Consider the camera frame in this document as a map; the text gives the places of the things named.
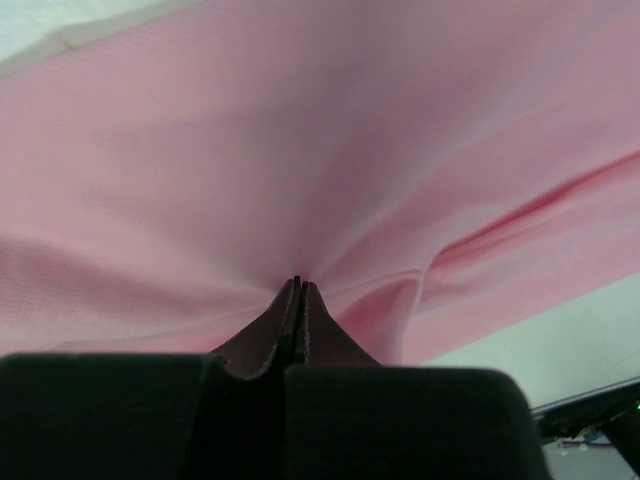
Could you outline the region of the pink t shirt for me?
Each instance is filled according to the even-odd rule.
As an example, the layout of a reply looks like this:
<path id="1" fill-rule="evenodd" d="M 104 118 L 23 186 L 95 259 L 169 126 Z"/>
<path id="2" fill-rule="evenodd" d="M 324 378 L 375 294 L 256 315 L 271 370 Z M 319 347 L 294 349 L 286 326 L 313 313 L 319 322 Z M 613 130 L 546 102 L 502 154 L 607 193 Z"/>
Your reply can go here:
<path id="1" fill-rule="evenodd" d="M 1 349 L 318 284 L 418 363 L 639 269 L 635 1 L 207 1 L 1 82 Z"/>

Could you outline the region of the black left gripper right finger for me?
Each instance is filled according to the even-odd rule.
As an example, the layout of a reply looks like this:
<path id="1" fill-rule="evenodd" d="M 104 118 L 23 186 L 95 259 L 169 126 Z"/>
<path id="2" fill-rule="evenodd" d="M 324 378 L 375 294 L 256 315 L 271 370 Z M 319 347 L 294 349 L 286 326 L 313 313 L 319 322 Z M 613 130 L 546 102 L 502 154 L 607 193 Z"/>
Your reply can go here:
<path id="1" fill-rule="evenodd" d="M 389 367 L 306 282 L 284 375 L 286 479 L 544 479 L 529 405 L 508 375 Z"/>

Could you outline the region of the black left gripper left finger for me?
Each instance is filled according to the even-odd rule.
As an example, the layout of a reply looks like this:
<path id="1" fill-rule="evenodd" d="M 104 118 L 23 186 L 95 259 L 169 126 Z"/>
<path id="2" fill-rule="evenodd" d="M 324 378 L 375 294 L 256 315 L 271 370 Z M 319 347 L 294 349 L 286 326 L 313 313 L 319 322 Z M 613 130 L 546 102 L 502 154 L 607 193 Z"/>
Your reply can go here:
<path id="1" fill-rule="evenodd" d="M 300 282 L 203 354 L 1 361 L 5 479 L 275 479 Z"/>

